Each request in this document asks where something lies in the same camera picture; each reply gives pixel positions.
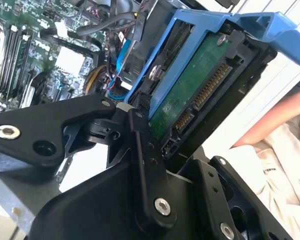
black metal arm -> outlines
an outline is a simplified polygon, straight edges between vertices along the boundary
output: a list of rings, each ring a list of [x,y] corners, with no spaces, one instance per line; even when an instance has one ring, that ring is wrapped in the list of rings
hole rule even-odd
[[[167,172],[148,126],[149,98],[136,103],[115,108],[91,95],[0,113],[6,185],[42,184],[66,156],[109,145],[108,168],[48,201],[30,240],[291,239],[222,157],[195,156]]]

green circuit board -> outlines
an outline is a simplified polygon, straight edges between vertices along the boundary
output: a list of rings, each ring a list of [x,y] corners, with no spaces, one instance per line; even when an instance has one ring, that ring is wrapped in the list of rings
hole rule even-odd
[[[45,41],[39,36],[41,29],[56,28],[56,22],[64,23],[66,28],[73,32],[80,26],[92,23],[91,18],[88,18],[87,15],[82,14],[82,12],[77,14],[77,12],[77,8],[64,0],[0,0],[0,24],[3,25],[5,37],[8,36],[11,26],[24,31],[25,34],[30,36],[29,48],[20,49],[20,52],[17,52],[16,55],[16,60],[18,61],[18,56],[22,59],[23,54],[27,54],[25,66],[22,68],[23,72],[15,71],[12,73],[12,76],[26,76],[24,73],[31,70],[37,74],[44,71],[49,72],[49,78],[46,83],[46,86],[50,89],[50,92],[47,93],[49,98],[53,99],[62,85],[67,85],[67,88],[72,89],[74,97],[81,95],[86,76],[94,67],[93,59],[85,57],[84,62],[81,63],[82,67],[78,75],[62,71],[62,69],[56,67],[61,46]],[[98,40],[102,47],[105,46],[106,37],[103,32],[95,33],[92,37]],[[89,48],[92,51],[97,50],[97,47],[89,42],[72,38],[67,38],[66,41]],[[15,109],[18,104],[11,103],[10,105],[13,105],[12,109]]]
[[[168,128],[176,123],[191,97],[203,82],[208,80],[206,79],[207,76],[229,48],[230,41],[226,41],[221,46],[217,45],[219,37],[219,33],[209,33],[205,37],[170,92],[150,119],[151,132],[157,139],[161,140]]]

screw hole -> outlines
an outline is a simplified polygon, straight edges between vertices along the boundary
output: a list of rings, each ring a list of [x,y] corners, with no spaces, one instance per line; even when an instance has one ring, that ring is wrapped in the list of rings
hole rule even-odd
[[[151,142],[148,142],[148,147],[149,147],[150,149],[154,149],[154,148],[155,148],[155,146],[154,146]]]
[[[138,111],[135,112],[135,115],[137,115],[139,118],[142,118],[142,117],[143,117],[142,113],[141,113],[141,112],[138,112]]]
[[[110,134],[110,138],[113,139],[113,140],[117,140],[120,138],[120,133],[117,132],[117,131],[114,131]]]
[[[152,163],[153,165],[157,165],[158,164],[157,160],[155,160],[152,157],[150,158],[150,163]]]
[[[33,144],[33,150],[40,156],[50,157],[57,152],[56,146],[46,140],[39,140]]]

wire bundle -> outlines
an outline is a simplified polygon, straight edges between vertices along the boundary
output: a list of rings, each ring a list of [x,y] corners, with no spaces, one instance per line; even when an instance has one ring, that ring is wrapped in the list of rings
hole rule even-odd
[[[101,94],[108,79],[106,65],[94,68],[87,76],[83,89],[86,95]]]

blue plastic tab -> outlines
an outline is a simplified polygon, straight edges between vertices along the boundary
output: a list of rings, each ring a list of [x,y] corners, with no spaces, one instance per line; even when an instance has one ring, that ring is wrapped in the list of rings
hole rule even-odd
[[[298,26],[280,12],[235,14],[230,20],[237,23],[261,42],[300,65],[300,32]]]
[[[150,103],[149,119],[157,111],[162,101],[187,66],[188,62],[196,52],[200,43],[206,37],[208,32],[216,33],[219,31],[225,20],[238,24],[251,36],[261,42],[268,43],[278,52],[281,52],[289,59],[300,65],[300,32],[297,25],[290,21],[286,16],[279,12],[261,12],[234,14],[223,12],[211,12],[191,9],[180,9],[175,12],[173,19],[167,26],[158,45],[152,52],[149,60],[144,66],[135,85],[125,98],[127,103],[134,93],[137,85],[142,81],[143,76],[151,65],[151,62],[157,56],[157,53],[171,31],[177,20],[181,20],[194,25],[191,34],[184,43],[178,56],[161,80],[156,91],[153,93]]]

